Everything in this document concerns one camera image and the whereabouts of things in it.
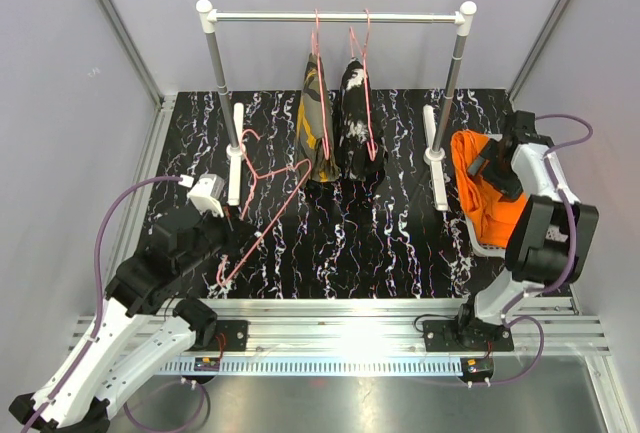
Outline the orange trousers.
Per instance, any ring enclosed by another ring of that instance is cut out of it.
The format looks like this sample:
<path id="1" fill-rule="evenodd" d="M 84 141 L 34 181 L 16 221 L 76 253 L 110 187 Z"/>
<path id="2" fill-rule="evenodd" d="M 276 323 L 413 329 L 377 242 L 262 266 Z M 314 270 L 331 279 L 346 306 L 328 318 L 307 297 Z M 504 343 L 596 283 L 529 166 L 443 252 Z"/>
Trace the orange trousers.
<path id="1" fill-rule="evenodd" d="M 472 179 L 467 168 L 489 142 L 489 137 L 471 130 L 457 131 L 450 146 L 459 202 L 471 220 L 480 244 L 505 248 L 522 214 L 527 198 L 502 199 L 502 194 L 482 178 Z"/>

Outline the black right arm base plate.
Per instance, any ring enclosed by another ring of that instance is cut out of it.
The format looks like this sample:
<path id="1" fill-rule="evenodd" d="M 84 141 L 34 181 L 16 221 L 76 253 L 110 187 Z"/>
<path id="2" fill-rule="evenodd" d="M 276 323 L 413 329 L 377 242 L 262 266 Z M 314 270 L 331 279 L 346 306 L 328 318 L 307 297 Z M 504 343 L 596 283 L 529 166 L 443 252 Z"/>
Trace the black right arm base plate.
<path id="1" fill-rule="evenodd" d="M 462 327 L 456 320 L 422 318 L 415 325 L 427 352 L 512 352 L 511 331 L 501 326 Z"/>

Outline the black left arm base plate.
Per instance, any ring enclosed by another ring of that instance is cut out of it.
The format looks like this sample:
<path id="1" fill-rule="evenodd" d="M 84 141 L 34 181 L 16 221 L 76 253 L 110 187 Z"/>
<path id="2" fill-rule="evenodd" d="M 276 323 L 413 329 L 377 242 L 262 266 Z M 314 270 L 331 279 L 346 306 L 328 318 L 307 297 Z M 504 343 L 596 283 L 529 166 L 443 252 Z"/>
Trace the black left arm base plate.
<path id="1" fill-rule="evenodd" d="M 249 338 L 249 322 L 247 320 L 219 320 L 211 341 L 201 347 L 201 351 L 245 352 Z"/>

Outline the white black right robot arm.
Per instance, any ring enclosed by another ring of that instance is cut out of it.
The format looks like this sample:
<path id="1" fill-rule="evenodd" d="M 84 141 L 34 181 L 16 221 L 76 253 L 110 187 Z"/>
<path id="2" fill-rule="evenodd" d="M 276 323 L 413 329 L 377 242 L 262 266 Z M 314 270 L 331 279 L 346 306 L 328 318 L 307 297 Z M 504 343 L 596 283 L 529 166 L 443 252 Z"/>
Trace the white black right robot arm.
<path id="1" fill-rule="evenodd" d="M 568 186 L 559 145 L 537 132 L 539 116 L 517 110 L 500 139 L 460 131 L 451 139 L 459 202 L 471 239 L 504 251 L 504 268 L 460 308 L 456 342 L 466 349 L 502 339 L 509 313 L 526 297 L 581 275 L 599 212 Z"/>

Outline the camouflage olive yellow trousers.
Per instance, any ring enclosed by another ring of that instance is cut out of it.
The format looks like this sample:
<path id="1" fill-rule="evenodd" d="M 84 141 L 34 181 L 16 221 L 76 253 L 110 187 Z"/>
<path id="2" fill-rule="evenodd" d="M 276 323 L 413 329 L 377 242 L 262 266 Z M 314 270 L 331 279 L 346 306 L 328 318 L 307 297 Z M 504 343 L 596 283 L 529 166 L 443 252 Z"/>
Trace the camouflage olive yellow trousers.
<path id="1" fill-rule="evenodd" d="M 308 180 L 318 183 L 334 182 L 340 176 L 334 152 L 334 129 L 331 110 L 330 93 L 326 86 L 323 67 L 324 94 L 326 115 L 330 141 L 330 160 L 323 153 L 323 128 L 320 111 L 320 96 L 316 69 L 316 58 L 313 53 L 308 56 L 304 72 L 303 86 L 297 111 L 296 134 L 294 141 L 295 162 L 305 159 L 311 162 L 311 173 Z"/>

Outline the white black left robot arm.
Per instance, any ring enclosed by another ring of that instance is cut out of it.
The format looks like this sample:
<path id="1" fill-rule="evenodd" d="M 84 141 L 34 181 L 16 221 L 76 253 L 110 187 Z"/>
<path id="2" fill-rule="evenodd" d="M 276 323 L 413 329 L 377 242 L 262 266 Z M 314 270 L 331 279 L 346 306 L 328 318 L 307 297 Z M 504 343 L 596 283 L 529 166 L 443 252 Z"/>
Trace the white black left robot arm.
<path id="1" fill-rule="evenodd" d="M 10 414 L 39 432 L 105 432 L 173 358 L 245 351 L 247 321 L 222 320 L 198 298 L 180 300 L 148 340 L 130 354 L 124 349 L 180 290 L 185 274 L 219 253 L 240 253 L 258 236 L 255 227 L 228 215 L 173 213 L 159 220 L 152 237 L 117 268 L 85 337 L 43 387 L 12 401 Z"/>

